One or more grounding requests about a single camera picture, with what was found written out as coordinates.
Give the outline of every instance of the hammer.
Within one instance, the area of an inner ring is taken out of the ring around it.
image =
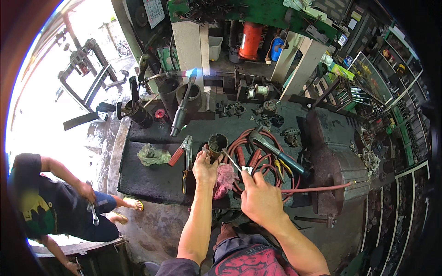
[[[290,156],[285,154],[284,152],[280,151],[279,149],[275,148],[274,146],[270,145],[267,140],[259,133],[263,129],[262,126],[255,127],[255,129],[252,130],[249,134],[249,141],[250,143],[253,143],[253,140],[258,141],[261,145],[263,145],[266,149],[273,152],[278,159],[281,159],[284,161],[287,166],[290,167],[290,169],[297,171],[298,173],[302,174],[303,177],[307,178],[310,174],[309,171],[304,170],[303,166],[298,164],[295,160],[293,160]]]

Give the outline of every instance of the hand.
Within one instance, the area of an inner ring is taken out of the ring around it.
[[[242,171],[245,190],[241,194],[241,210],[246,216],[272,233],[272,227],[287,216],[282,209],[281,189],[264,181],[263,174],[255,172],[253,178]]]
[[[89,202],[95,202],[95,192],[89,184],[80,182],[77,192]]]
[[[81,266],[80,266],[80,265],[77,265],[76,263],[73,263],[73,262],[71,262],[71,261],[68,261],[68,262],[65,264],[65,267],[66,267],[67,269],[69,269],[70,272],[72,272],[74,275],[81,276],[80,272],[78,272],[78,271],[81,269]]]
[[[211,188],[215,186],[215,182],[218,177],[218,165],[223,159],[223,155],[221,154],[217,160],[213,163],[213,165],[210,164],[210,156],[207,156],[206,151],[203,149],[196,155],[195,164],[192,169],[196,184],[206,184],[211,185]]]

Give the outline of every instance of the black t-shirt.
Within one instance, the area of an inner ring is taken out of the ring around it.
[[[157,276],[199,276],[197,263],[188,259],[171,259],[164,261]],[[262,244],[253,244],[238,250],[225,259],[214,264],[204,276],[219,275],[273,275],[298,276],[292,266],[275,248]]]
[[[72,234],[83,225],[87,202],[77,191],[63,181],[53,181],[40,175],[41,157],[22,153],[16,156],[8,178],[8,190],[19,194],[25,189],[35,189],[38,197],[29,210],[18,212],[28,238],[38,239],[46,234]]]

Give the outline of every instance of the denim shorts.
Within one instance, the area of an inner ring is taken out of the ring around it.
[[[103,213],[109,213],[117,207],[117,201],[110,195],[95,191],[95,212],[99,218],[99,225],[95,226],[92,221],[92,212],[84,211],[85,219],[81,220],[78,233],[73,234],[78,238],[90,242],[110,242],[118,238],[117,226],[108,220]]]

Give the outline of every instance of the man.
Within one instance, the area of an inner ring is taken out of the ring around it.
[[[41,172],[51,172],[63,181],[52,181]],[[18,211],[28,238],[38,241],[72,273],[79,275],[75,263],[68,261],[58,244],[48,234],[69,234],[91,242],[109,242],[119,236],[116,222],[127,223],[127,218],[115,212],[117,207],[143,210],[138,200],[121,199],[94,191],[76,178],[62,163],[38,154],[22,153],[16,156],[8,178],[8,194]],[[92,222],[89,202],[95,202],[99,225]]]
[[[195,197],[179,240],[178,254],[176,259],[161,264],[157,276],[200,275],[209,246],[213,186],[221,159],[222,156],[211,165],[205,151],[197,154],[193,167]],[[241,210],[277,239],[290,263],[263,236],[236,234],[229,224],[224,224],[207,275],[330,275],[321,252],[283,211],[281,190],[266,183],[259,172],[253,178],[245,171],[241,175],[245,185]]]

